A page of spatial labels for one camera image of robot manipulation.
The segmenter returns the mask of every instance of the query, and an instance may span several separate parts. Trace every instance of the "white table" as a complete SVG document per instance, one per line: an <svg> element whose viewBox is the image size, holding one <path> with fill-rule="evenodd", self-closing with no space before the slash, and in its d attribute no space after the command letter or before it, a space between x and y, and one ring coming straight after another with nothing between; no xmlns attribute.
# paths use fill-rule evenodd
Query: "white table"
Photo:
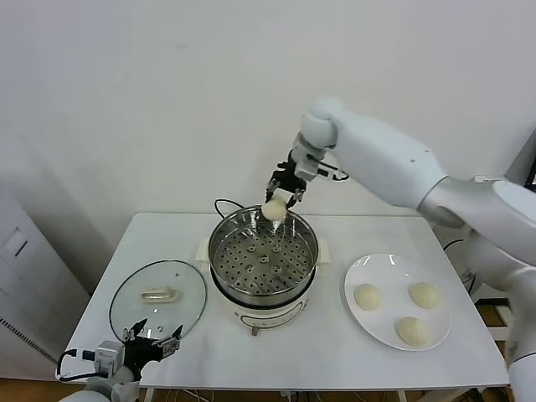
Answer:
<svg viewBox="0 0 536 402"><path fill-rule="evenodd" d="M418 217L308 216L327 240L331 265L322 267L307 308L281 328L250 335L234 320L204 272L204 314L181 348L143 370L142 386L191 389L468 389L508 384L503 357L430 226ZM108 309L118 286L155 260L195 260L216 215L136 215L81 318L69 347L94 349L115 340ZM360 256L390 253L422 261L452 306L452 328L438 347L405 352L383 345L353 319L341 296L348 267ZM64 361L74 373L92 363ZM448 393L450 397L460 392ZM440 400L441 392L434 400Z"/></svg>

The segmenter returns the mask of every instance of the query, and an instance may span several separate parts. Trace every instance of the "white plate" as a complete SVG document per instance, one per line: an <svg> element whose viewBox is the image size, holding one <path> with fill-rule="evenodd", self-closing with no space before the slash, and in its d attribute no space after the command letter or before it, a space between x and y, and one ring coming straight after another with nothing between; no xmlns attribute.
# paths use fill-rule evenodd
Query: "white plate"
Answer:
<svg viewBox="0 0 536 402"><path fill-rule="evenodd" d="M397 349L428 350L445 340L451 330L451 306L441 291L441 304L434 309L424 309L413 303L408 292L416 282L436 285L434 278L412 260L392 254L366 255L350 267L344 280L344 294L353 316L359 324L379 341ZM370 283L382 294L382 307L375 312L362 309L355 301L353 291L359 285ZM422 320L428 327L430 341L422 347L414 347L398 336L395 324L411 316Z"/></svg>

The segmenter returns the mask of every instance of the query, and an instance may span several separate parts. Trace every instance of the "white wall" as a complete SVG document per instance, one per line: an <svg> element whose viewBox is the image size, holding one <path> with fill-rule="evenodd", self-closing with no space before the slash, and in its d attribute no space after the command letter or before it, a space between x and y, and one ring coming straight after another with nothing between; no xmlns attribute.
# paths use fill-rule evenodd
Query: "white wall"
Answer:
<svg viewBox="0 0 536 402"><path fill-rule="evenodd" d="M0 183L86 287L137 211L263 199L303 109L342 97L460 178L536 122L533 0L0 2ZM407 214L356 183L298 209Z"/></svg>

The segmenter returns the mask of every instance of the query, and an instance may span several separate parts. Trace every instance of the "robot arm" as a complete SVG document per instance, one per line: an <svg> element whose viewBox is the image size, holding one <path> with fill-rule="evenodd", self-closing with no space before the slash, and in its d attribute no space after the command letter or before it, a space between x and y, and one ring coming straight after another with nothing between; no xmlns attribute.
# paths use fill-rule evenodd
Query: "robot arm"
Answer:
<svg viewBox="0 0 536 402"><path fill-rule="evenodd" d="M298 200L305 185L292 188L289 178L311 181L330 152L351 178L383 201L443 225L472 228L470 267L488 285L511 295L516 318L508 343L511 381L517 400L531 400L526 379L536 376L536 194L513 183L451 178L429 148L386 123L353 114L339 100L315 103L301 128L285 166L283 188L299 193ZM268 199L273 187L272 180Z"/></svg>

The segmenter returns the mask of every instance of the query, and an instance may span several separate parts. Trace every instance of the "wooden floor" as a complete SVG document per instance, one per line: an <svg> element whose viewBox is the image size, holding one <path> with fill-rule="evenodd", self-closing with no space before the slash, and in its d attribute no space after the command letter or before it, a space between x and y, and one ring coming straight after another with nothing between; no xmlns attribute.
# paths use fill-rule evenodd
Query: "wooden floor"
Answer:
<svg viewBox="0 0 536 402"><path fill-rule="evenodd" d="M484 322L489 327L502 326L500 316L490 306L478 307ZM497 343L504 355L504 343ZM24 381L14 379L0 379L0 402L57 402L67 395L82 389L83 385L62 384L46 381ZM424 391L406 392L408 402L415 402L425 394ZM140 400L143 400L145 390L141 391ZM285 402L279 392L250 392L250 391L200 391L199 396L208 402ZM514 401L510 389L487 389L479 395L465 394L456 402L503 402ZM153 395L153 402L198 402L195 396L187 394L181 389L157 389ZM398 402L395 392L301 392L292 397L292 402Z"/></svg>

